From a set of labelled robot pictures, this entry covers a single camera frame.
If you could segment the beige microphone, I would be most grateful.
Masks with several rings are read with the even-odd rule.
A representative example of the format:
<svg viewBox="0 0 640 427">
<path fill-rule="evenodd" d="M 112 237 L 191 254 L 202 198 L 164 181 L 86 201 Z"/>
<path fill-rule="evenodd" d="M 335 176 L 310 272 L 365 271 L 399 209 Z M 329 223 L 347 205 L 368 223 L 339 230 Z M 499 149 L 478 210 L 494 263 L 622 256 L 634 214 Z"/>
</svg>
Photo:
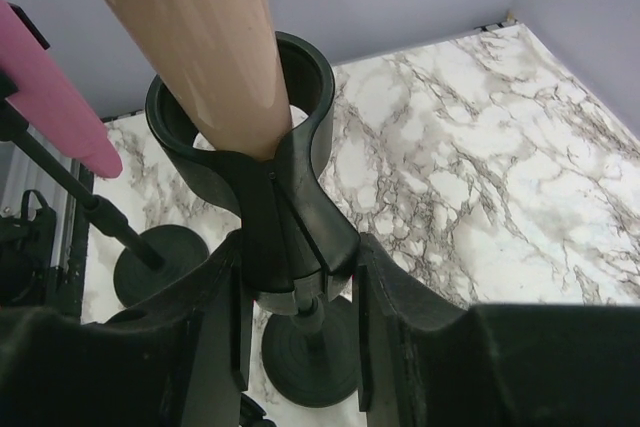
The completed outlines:
<svg viewBox="0 0 640 427">
<path fill-rule="evenodd" d="M 274 156 L 292 128 L 267 0 L 105 0 L 217 150 Z"/>
</svg>

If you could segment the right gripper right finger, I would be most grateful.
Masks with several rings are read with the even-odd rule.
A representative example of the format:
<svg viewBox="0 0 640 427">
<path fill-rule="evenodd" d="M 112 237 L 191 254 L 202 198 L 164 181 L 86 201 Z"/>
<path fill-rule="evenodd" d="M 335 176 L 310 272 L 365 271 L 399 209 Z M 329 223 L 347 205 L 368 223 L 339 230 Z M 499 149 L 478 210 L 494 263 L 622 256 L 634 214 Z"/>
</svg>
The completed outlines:
<svg viewBox="0 0 640 427">
<path fill-rule="evenodd" d="M 363 235 L 353 284 L 371 426 L 635 426 L 635 307 L 475 304 L 421 284 Z"/>
</svg>

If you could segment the black round-base clip stand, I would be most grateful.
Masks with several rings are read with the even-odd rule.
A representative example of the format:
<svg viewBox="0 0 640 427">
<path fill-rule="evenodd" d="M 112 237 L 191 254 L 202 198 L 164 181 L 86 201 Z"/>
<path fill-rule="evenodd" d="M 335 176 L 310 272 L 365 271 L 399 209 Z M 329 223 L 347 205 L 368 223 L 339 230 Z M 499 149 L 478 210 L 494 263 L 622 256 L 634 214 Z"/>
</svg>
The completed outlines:
<svg viewBox="0 0 640 427">
<path fill-rule="evenodd" d="M 297 36 L 281 32 L 276 40 L 288 97 L 305 117 L 271 159 L 195 148 L 195 125 L 160 79 L 149 87 L 145 113 L 187 186 L 240 218 L 242 278 L 270 315 L 261 343 L 268 378 L 289 401 L 322 408 L 357 387 L 353 308 L 342 293 L 360 237 L 319 182 L 332 149 L 331 66 Z"/>
</svg>

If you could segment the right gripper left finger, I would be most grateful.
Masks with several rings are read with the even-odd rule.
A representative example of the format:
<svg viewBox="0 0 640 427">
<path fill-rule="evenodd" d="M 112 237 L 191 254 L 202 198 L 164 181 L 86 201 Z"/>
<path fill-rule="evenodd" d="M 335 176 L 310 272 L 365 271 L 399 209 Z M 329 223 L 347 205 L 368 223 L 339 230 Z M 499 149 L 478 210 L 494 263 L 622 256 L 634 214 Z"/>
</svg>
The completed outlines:
<svg viewBox="0 0 640 427">
<path fill-rule="evenodd" d="M 236 426 L 248 379 L 231 233 L 188 275 L 105 323 L 1 312 L 5 426 Z"/>
</svg>

